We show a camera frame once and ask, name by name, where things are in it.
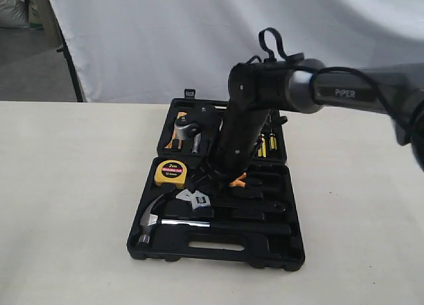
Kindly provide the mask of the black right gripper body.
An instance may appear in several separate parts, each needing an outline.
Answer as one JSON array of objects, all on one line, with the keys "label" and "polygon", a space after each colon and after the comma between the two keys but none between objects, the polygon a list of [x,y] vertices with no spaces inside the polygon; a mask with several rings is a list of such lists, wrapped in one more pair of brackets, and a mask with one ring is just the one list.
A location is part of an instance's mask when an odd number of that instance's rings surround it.
[{"label": "black right gripper body", "polygon": [[260,88],[263,71],[259,63],[238,63],[230,71],[223,123],[207,157],[211,173],[225,182],[232,182],[246,170],[270,112],[269,94]]}]

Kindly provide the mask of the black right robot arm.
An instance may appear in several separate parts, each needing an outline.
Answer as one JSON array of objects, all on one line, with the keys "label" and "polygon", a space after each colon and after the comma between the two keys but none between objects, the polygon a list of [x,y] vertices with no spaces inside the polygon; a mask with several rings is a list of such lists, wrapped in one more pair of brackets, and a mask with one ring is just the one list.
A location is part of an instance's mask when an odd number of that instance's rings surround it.
[{"label": "black right robot arm", "polygon": [[244,173],[273,110],[313,114],[323,107],[388,115],[399,145],[423,165],[423,88],[399,70],[326,67],[315,59],[238,63],[228,77],[229,102],[203,166],[186,187],[227,187]]}]

